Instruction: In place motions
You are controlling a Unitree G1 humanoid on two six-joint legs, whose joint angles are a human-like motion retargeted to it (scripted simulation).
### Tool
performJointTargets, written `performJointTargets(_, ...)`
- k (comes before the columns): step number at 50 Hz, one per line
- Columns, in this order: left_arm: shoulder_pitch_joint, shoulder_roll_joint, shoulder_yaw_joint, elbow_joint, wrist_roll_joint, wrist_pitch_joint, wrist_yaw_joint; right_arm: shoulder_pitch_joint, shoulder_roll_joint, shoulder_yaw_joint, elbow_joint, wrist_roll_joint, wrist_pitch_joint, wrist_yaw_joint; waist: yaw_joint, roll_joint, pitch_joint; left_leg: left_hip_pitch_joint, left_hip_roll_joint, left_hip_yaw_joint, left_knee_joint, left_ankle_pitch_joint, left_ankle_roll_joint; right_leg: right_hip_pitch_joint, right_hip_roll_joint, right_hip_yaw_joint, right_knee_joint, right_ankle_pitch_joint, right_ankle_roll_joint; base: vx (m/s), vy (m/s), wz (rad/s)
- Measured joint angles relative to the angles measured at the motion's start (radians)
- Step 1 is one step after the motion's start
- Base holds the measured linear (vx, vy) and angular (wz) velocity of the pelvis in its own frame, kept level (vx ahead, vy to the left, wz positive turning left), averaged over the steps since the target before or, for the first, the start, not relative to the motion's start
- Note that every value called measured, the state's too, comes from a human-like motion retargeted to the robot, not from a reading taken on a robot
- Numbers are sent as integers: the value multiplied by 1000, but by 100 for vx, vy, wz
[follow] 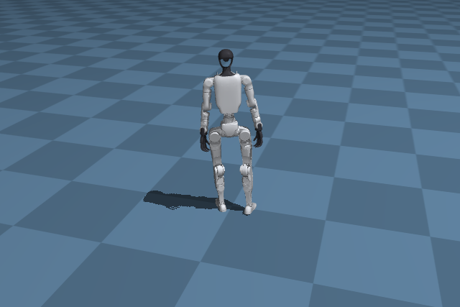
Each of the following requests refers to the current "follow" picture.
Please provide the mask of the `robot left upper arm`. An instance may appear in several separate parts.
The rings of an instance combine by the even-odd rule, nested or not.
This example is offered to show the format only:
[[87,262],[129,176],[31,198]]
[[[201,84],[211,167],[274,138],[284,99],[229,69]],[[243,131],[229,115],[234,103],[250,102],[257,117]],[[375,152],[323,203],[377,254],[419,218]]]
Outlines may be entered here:
[[213,86],[214,77],[206,78],[203,82],[203,111],[210,111],[212,103],[211,100],[211,87]]

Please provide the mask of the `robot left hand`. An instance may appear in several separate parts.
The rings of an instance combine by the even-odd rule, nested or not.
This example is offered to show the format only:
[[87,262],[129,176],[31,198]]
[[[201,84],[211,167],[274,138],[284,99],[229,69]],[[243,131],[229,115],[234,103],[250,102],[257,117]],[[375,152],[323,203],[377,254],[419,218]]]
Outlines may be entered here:
[[200,143],[201,143],[201,149],[205,152],[209,152],[209,149],[207,148],[206,146],[206,143],[208,145],[210,145],[210,143],[208,142],[208,140],[206,139],[206,135],[208,134],[208,132],[205,133],[205,129],[204,128],[201,128],[201,140],[200,140]]

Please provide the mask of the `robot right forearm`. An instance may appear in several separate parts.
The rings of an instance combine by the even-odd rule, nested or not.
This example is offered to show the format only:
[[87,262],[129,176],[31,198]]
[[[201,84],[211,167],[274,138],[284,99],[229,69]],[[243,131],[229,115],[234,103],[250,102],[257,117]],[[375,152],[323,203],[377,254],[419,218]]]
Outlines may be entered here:
[[254,99],[254,100],[255,100],[256,106],[255,106],[255,107],[252,107],[252,108],[250,109],[250,112],[252,113],[252,119],[253,119],[253,122],[254,122],[254,127],[255,127],[256,129],[258,129],[258,128],[257,128],[257,125],[258,125],[259,123],[262,125],[262,122],[261,122],[260,115],[259,115],[259,109],[258,109],[258,105],[257,105],[257,100],[256,100],[256,99]]

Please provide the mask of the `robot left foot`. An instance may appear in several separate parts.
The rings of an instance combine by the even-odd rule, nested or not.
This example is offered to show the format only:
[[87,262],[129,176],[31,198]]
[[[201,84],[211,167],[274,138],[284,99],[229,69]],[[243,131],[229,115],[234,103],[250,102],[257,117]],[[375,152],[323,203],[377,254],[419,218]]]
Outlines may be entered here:
[[218,206],[219,208],[219,211],[221,212],[225,212],[226,211],[226,205],[225,203],[223,204],[223,202],[221,202],[221,205],[219,204],[219,198],[216,199],[216,205]]

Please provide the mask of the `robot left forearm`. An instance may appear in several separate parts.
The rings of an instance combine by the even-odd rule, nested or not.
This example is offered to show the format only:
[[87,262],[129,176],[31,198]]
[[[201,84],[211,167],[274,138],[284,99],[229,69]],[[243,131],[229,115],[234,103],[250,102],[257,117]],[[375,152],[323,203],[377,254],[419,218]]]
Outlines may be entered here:
[[203,111],[203,103],[201,105],[201,128],[205,129],[205,133],[208,131],[208,118],[209,118],[210,113],[207,111]]

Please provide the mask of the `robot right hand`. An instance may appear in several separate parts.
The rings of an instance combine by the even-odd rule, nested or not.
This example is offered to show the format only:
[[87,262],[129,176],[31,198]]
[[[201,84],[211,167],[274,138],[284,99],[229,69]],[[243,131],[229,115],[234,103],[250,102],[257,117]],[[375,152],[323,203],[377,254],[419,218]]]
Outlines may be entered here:
[[258,129],[255,128],[255,130],[257,131],[257,133],[256,133],[257,135],[256,135],[256,137],[254,138],[253,141],[255,141],[257,139],[257,143],[254,146],[260,147],[262,145],[262,125],[259,123],[257,125],[257,128]]

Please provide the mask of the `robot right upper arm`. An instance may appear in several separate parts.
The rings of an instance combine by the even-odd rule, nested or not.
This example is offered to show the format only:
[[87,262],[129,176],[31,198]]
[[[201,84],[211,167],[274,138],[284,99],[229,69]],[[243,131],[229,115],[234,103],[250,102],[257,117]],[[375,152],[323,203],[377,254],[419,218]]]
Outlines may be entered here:
[[256,106],[255,100],[254,100],[254,89],[252,85],[252,81],[249,76],[247,75],[240,75],[241,78],[241,84],[245,85],[244,90],[247,95],[247,106],[248,107],[254,107]]

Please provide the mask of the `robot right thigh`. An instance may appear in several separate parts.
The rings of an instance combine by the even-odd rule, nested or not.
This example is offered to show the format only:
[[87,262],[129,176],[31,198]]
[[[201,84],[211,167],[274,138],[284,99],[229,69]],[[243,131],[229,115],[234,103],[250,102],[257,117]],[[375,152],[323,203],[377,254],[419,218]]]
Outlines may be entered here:
[[247,168],[249,165],[252,166],[252,138],[249,128],[238,125],[238,136],[243,162],[240,167],[240,173],[243,176],[248,176]]

